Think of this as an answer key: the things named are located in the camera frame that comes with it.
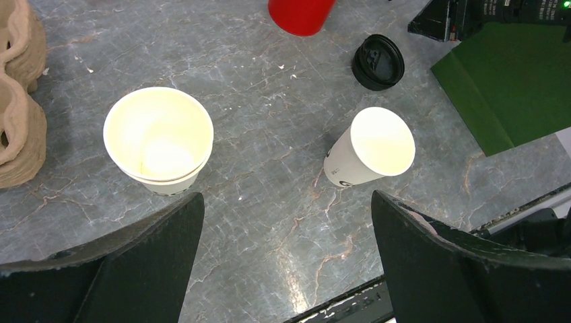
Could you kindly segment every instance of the green folder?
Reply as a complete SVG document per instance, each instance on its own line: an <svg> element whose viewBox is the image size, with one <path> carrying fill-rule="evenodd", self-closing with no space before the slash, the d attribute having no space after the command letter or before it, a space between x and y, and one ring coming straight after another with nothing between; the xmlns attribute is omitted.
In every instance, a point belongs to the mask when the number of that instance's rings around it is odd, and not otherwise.
<svg viewBox="0 0 571 323"><path fill-rule="evenodd" d="M487 156L571 127L564 30L486 24L432 67Z"/></svg>

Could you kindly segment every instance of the black electronic device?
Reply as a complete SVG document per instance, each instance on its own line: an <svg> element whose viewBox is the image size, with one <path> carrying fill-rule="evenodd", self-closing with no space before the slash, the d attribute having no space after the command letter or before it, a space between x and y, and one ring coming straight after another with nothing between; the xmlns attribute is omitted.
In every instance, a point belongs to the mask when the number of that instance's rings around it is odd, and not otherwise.
<svg viewBox="0 0 571 323"><path fill-rule="evenodd" d="M409 23L413 34L446 42L464 40L486 22L567 26L571 40L571 0L431 0Z"/></svg>

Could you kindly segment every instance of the hole in clay object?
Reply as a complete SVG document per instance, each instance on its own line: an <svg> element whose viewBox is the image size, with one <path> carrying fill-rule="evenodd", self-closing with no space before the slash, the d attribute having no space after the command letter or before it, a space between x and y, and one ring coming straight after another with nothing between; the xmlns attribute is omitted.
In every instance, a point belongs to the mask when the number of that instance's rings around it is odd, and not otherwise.
<svg viewBox="0 0 571 323"><path fill-rule="evenodd" d="M0 135L0 144L2 144L4 148L8 147L8 136L5 131L2 131L2 135Z"/></svg>

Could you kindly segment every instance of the black lid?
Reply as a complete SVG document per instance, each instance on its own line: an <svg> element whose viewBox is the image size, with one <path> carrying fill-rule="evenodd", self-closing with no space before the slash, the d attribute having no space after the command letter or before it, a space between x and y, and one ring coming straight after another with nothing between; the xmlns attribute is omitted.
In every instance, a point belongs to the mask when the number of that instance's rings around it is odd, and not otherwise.
<svg viewBox="0 0 571 323"><path fill-rule="evenodd" d="M351 70L364 87L380 91L401 80L405 73L405 61L392 40L374 34L367 37L355 52Z"/></svg>

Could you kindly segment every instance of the stacked cup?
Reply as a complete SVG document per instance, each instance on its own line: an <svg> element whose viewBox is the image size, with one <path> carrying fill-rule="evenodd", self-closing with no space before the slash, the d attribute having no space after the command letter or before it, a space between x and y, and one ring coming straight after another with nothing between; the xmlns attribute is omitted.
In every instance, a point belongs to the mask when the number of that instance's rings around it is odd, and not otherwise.
<svg viewBox="0 0 571 323"><path fill-rule="evenodd" d="M149 87L121 98L103 127L105 148L132 179L160 195L186 191L212 152L214 127L192 96Z"/></svg>

